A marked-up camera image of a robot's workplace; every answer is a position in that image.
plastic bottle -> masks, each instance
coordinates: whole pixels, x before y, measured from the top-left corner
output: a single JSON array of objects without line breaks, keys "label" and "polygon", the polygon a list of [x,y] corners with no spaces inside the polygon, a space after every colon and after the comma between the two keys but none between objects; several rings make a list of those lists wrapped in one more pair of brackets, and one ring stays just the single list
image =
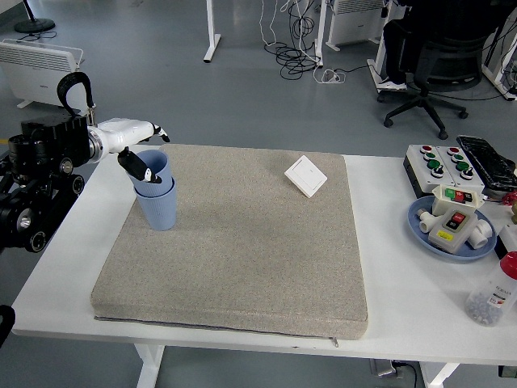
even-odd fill
[{"label": "plastic bottle", "polygon": [[517,299],[517,251],[509,252],[465,303],[467,315],[480,325],[495,326]]}]

gray cushion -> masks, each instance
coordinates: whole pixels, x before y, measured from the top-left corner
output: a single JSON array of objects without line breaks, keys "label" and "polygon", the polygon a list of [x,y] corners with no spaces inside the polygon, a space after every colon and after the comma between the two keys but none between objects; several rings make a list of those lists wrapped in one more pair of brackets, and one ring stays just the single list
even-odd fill
[{"label": "gray cushion", "polygon": [[[368,325],[344,158],[164,145],[173,229],[136,202],[101,271],[97,318],[358,339]],[[307,198],[284,175],[305,154],[328,177]]]}]

stacked cups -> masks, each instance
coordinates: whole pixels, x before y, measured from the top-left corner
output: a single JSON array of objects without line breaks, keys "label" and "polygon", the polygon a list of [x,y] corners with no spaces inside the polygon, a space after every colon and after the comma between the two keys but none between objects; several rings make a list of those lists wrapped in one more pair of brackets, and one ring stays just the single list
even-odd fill
[{"label": "stacked cups", "polygon": [[169,158],[160,150],[145,150],[137,156],[157,176],[161,183],[131,179],[138,203],[153,230],[168,230],[176,223],[176,185],[170,171]]}]

yellow label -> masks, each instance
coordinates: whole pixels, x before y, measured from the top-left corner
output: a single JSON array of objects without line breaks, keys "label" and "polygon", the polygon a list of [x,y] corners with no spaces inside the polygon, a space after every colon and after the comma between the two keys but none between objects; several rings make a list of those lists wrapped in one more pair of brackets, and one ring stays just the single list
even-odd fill
[{"label": "yellow label", "polygon": [[439,230],[436,235],[438,237],[445,238],[447,241],[452,241],[454,238],[452,234],[447,233],[445,230]]}]

red button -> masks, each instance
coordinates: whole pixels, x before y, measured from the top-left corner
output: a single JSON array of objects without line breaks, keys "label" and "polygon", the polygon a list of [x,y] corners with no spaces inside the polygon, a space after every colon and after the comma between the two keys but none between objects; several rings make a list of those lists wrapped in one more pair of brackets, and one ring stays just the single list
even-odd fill
[{"label": "red button", "polygon": [[456,202],[463,202],[464,201],[463,192],[456,191],[456,193],[454,194],[454,200]]},{"label": "red button", "polygon": [[451,218],[454,222],[457,222],[460,224],[465,219],[465,216],[461,213],[454,213],[454,215]]}]

